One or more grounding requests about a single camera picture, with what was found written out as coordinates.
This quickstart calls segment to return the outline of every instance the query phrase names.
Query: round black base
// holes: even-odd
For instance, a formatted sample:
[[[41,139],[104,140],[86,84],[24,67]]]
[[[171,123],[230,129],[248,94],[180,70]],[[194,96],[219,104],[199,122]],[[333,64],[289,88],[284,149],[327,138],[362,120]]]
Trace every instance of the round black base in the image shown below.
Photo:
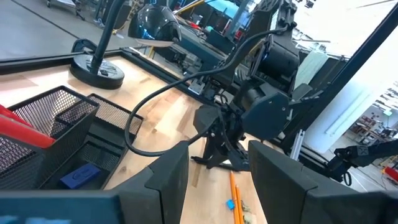
[[[70,65],[70,72],[80,81],[97,88],[115,90],[123,84],[124,73],[111,62],[102,61],[98,73],[91,72],[92,55],[76,55]]]

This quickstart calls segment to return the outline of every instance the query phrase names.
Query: black mesh basket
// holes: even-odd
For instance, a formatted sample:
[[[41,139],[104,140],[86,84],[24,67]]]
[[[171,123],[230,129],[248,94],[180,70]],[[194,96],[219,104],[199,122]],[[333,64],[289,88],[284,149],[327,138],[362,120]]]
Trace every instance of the black mesh basket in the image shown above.
[[[64,86],[8,108],[55,142],[46,149],[0,136],[0,189],[37,189],[84,143],[98,104]]]
[[[124,127],[131,112],[96,94],[91,94],[88,98],[97,102],[99,109],[87,134],[85,144],[67,159],[58,171],[40,187],[41,189],[69,189],[60,179],[87,163],[96,166],[100,173],[78,189],[103,189],[127,153]],[[134,142],[142,121],[143,118],[138,115],[133,118],[129,128],[131,142]]]

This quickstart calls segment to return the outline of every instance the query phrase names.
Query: lamp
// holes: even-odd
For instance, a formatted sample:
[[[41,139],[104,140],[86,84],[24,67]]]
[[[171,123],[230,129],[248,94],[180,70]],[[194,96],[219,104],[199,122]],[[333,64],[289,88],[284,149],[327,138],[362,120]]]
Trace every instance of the lamp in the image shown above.
[[[112,35],[113,27],[125,0],[115,0],[109,10],[101,40],[94,55],[76,55],[70,72],[80,81],[94,87],[114,90],[123,84],[123,71],[104,59],[104,53]],[[168,47],[181,41],[177,19],[167,6],[148,4],[131,20],[128,36],[139,43],[153,47]]]

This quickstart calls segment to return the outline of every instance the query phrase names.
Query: orange pencil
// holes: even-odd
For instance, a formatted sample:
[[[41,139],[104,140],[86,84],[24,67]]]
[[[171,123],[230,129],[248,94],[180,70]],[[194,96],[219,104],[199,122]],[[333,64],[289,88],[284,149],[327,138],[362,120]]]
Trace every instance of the orange pencil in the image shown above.
[[[231,179],[231,192],[232,192],[232,201],[234,202],[234,220],[235,224],[240,224],[239,219],[239,211],[238,211],[238,200],[236,198],[236,188],[235,188],[235,177],[232,171],[229,173],[229,178]]]
[[[235,188],[236,188],[236,200],[238,201],[237,207],[238,207],[239,221],[240,221],[241,224],[244,224],[244,222],[243,222],[241,191],[239,190],[238,186],[236,186]]]

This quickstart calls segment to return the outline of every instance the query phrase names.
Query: wooden tabletop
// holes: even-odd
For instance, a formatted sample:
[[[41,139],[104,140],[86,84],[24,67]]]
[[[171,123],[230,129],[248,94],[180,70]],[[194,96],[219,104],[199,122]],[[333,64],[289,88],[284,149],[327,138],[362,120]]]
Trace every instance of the wooden tabletop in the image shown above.
[[[0,104],[11,106],[17,102],[65,85],[84,95],[96,93],[129,110],[145,96],[166,85],[137,65],[121,57],[108,58],[124,71],[123,86],[118,90],[101,90],[88,86],[74,78],[68,66],[52,67],[32,72],[0,76]],[[182,92],[171,89],[151,100],[139,111],[144,117],[134,145],[146,151],[159,151],[172,147],[180,140],[188,139],[197,132],[193,127],[193,115],[200,103]],[[247,147],[248,138],[243,142]],[[201,156],[205,139],[200,139],[189,148],[190,156]],[[106,189],[111,189],[138,173],[150,164],[153,157],[142,157],[127,152],[116,169]],[[235,173],[243,202],[251,209],[252,223],[266,223],[250,172]],[[190,161],[187,194],[181,223],[234,223],[233,213],[226,201],[231,198],[229,172]]]

